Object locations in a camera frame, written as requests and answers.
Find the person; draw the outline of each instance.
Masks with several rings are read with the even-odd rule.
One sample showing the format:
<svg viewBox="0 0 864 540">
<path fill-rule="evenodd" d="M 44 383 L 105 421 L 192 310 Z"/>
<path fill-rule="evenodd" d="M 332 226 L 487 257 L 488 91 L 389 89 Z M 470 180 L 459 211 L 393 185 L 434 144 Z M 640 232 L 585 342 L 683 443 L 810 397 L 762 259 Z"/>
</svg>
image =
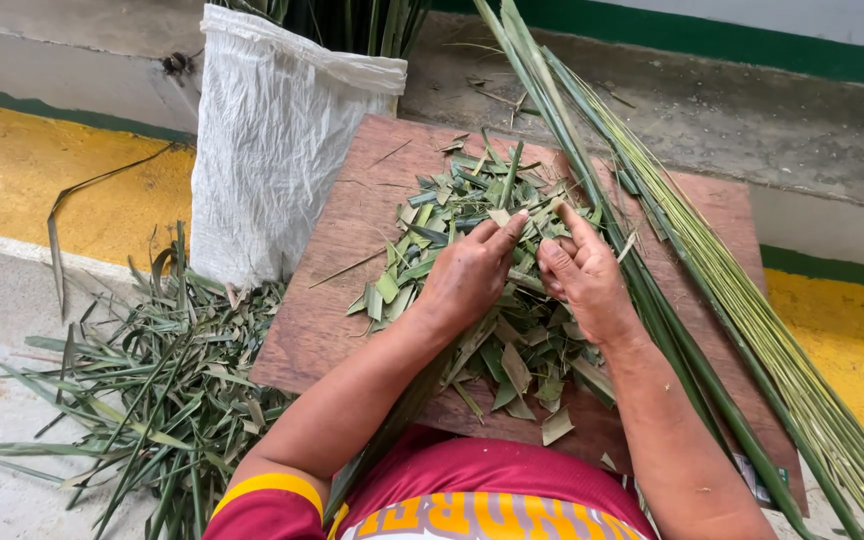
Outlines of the person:
<svg viewBox="0 0 864 540">
<path fill-rule="evenodd" d="M 544 239 L 546 293 L 568 301 L 608 367 L 631 463 L 661 537 L 775 538 L 639 320 L 618 261 L 585 218 Z M 487 220 L 444 248 L 395 322 L 312 385 L 242 459 L 205 540 L 657 538 L 608 473 L 551 448 L 415 426 L 346 498 L 330 532 L 330 481 L 403 389 L 498 300 L 528 219 Z"/>
</svg>

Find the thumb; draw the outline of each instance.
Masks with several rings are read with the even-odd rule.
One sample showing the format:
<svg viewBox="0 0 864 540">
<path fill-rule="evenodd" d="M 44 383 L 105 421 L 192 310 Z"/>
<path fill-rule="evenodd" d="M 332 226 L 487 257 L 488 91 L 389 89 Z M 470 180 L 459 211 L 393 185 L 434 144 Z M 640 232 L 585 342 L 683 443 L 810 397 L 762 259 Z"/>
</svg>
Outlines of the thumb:
<svg viewBox="0 0 864 540">
<path fill-rule="evenodd" d="M 551 238 L 543 238 L 538 245 L 538 259 L 545 263 L 550 272 L 568 291 L 577 287 L 582 280 L 582 270 L 575 264 L 569 253 Z"/>
</svg>

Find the hand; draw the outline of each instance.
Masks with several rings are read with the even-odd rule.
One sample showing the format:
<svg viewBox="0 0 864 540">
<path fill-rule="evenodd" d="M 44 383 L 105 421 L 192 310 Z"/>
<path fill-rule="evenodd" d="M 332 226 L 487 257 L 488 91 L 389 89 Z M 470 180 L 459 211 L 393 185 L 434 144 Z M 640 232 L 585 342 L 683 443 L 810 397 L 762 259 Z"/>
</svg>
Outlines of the hand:
<svg viewBox="0 0 864 540">
<path fill-rule="evenodd" d="M 572 237 L 546 238 L 538 246 L 545 293 L 568 301 L 579 329 L 592 343 L 643 337 L 644 327 L 612 249 L 571 206 L 561 201 L 552 204 Z"/>
<path fill-rule="evenodd" d="M 488 219 L 441 250 L 414 308 L 454 336 L 479 320 L 505 288 L 512 251 L 528 218 L 522 210 L 505 227 Z"/>
</svg>

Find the red shirt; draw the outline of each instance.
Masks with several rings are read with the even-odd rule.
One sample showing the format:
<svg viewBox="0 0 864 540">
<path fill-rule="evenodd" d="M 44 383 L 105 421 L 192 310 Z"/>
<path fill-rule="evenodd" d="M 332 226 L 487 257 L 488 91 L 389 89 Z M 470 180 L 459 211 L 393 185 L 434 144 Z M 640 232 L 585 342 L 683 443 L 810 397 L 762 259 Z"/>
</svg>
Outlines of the red shirt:
<svg viewBox="0 0 864 540">
<path fill-rule="evenodd" d="M 295 476 L 263 474 L 230 490 L 203 540 L 359 538 L 654 540 L 611 475 L 549 448 L 456 438 L 416 426 L 322 529 L 322 502 Z"/>
</svg>

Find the sleeve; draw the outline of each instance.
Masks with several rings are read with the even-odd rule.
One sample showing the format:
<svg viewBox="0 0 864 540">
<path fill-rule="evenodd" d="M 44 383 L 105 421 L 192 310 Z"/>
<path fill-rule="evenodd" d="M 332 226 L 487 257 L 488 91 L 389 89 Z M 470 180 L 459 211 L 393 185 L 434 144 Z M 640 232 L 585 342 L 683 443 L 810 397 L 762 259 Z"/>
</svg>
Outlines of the sleeve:
<svg viewBox="0 0 864 540">
<path fill-rule="evenodd" d="M 253 476 L 219 501 L 202 540 L 324 540 L 322 500 L 292 474 Z"/>
</svg>

